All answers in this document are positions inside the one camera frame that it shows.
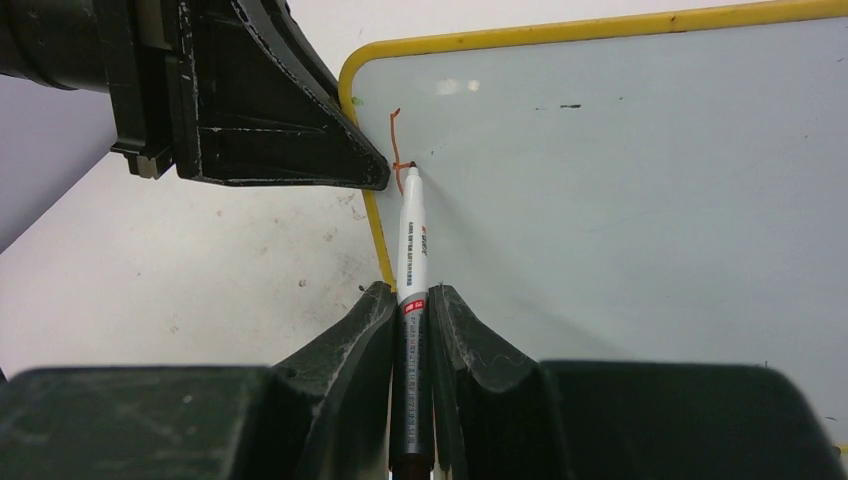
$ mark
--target marker barrel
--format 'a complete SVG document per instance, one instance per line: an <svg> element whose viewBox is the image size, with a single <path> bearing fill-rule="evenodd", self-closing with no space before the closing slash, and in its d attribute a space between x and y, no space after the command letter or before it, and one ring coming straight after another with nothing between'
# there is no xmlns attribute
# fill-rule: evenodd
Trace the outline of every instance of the marker barrel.
<svg viewBox="0 0 848 480"><path fill-rule="evenodd" d="M429 478L435 459L427 326L427 228L423 184L411 167L404 182L397 263L389 467L398 479Z"/></svg>

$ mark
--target white table surface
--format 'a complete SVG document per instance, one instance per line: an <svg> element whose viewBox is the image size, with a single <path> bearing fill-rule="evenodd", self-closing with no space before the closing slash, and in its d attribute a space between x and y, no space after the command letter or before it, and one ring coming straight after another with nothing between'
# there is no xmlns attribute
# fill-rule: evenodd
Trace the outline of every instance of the white table surface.
<svg viewBox="0 0 848 480"><path fill-rule="evenodd" d="M289 3L338 74L377 40L734 2ZM0 367L273 363L379 278L358 192L148 181L107 155L0 254Z"/></svg>

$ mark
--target red label on marker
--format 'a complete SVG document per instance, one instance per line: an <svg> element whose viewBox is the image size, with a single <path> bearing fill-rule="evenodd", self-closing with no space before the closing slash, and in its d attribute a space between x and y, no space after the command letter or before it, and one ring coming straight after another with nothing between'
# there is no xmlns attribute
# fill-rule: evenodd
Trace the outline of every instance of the red label on marker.
<svg viewBox="0 0 848 480"><path fill-rule="evenodd" d="M414 302L409 302L405 307L403 307L403 314L406 315L409 312L415 310L421 310L424 308L424 300L416 300Z"/></svg>

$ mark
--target whiteboard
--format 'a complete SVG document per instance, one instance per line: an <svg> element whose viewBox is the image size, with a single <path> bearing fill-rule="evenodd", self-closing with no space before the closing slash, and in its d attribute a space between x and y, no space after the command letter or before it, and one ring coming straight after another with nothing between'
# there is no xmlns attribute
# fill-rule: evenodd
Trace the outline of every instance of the whiteboard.
<svg viewBox="0 0 848 480"><path fill-rule="evenodd" d="M766 365L848 443L848 18L382 58L432 283L535 358ZM400 196L376 194L395 262Z"/></svg>

